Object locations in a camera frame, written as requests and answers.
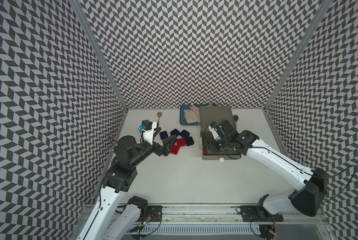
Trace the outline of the three-drawer storage cabinet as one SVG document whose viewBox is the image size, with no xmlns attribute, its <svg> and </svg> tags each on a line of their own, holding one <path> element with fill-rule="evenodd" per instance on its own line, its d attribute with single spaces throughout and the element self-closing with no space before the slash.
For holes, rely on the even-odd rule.
<svg viewBox="0 0 358 240">
<path fill-rule="evenodd" d="M 241 158 L 239 153 L 241 146 L 235 142 L 235 138 L 233 138 L 232 143 L 236 146 L 236 151 L 228 154 L 224 152 L 223 154 L 216 155 L 203 155 L 204 150 L 204 133 L 209 132 L 208 126 L 212 122 L 219 122 L 222 120 L 228 120 L 233 126 L 233 132 L 236 132 L 236 137 L 238 136 L 238 131 L 236 129 L 236 123 L 233 120 L 232 110 L 229 106 L 201 106 L 200 107 L 200 123 L 199 123 L 199 146 L 202 151 L 202 159 L 203 160 L 219 160 L 220 158 L 224 160 L 238 160 Z"/>
</svg>

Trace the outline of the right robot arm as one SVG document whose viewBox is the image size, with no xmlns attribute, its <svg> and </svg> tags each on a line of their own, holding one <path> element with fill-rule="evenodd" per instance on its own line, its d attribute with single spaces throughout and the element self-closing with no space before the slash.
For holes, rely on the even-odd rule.
<svg viewBox="0 0 358 240">
<path fill-rule="evenodd" d="M 209 156 L 229 151 L 238 157 L 248 156 L 276 172 L 292 186 L 288 191 L 265 194 L 260 198 L 256 205 L 260 219 L 293 211 L 316 216 L 327 192 L 328 174 L 323 169 L 312 170 L 293 161 L 248 130 L 238 133 L 227 120 L 210 123 L 204 132 L 211 135 L 203 144 Z"/>
</svg>

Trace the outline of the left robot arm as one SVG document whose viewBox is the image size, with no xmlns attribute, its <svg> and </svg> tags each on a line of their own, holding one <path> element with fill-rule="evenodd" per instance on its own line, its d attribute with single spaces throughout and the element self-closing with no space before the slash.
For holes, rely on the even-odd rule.
<svg viewBox="0 0 358 240">
<path fill-rule="evenodd" d="M 137 220 L 148 218 L 148 201 L 134 196 L 120 217 L 111 223 L 123 196 L 137 177 L 137 166 L 151 154 L 168 156 L 175 145 L 175 135 L 163 139 L 162 144 L 155 142 L 160 130 L 156 122 L 143 121 L 139 127 L 139 143 L 133 136 L 124 136 L 117 141 L 113 149 L 115 156 L 101 183 L 95 207 L 76 239 L 120 240 Z"/>
</svg>

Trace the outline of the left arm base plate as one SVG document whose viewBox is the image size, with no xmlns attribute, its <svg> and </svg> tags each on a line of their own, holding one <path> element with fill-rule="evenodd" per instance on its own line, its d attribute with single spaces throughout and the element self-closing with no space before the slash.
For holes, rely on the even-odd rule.
<svg viewBox="0 0 358 240">
<path fill-rule="evenodd" d="M 142 209 L 139 222 L 146 220 L 150 217 L 150 222 L 160 222 L 162 220 L 163 206 L 161 205 L 148 205 L 147 208 Z"/>
</svg>

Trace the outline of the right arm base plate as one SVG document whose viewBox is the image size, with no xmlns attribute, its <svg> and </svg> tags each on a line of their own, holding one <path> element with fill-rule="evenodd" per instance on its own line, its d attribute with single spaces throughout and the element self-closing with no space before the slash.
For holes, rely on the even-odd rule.
<svg viewBox="0 0 358 240">
<path fill-rule="evenodd" d="M 246 223 L 251 221 L 281 223 L 284 221 L 281 214 L 271 215 L 263 207 L 257 207 L 256 205 L 239 206 L 238 213 L 242 216 L 243 222 Z"/>
</svg>

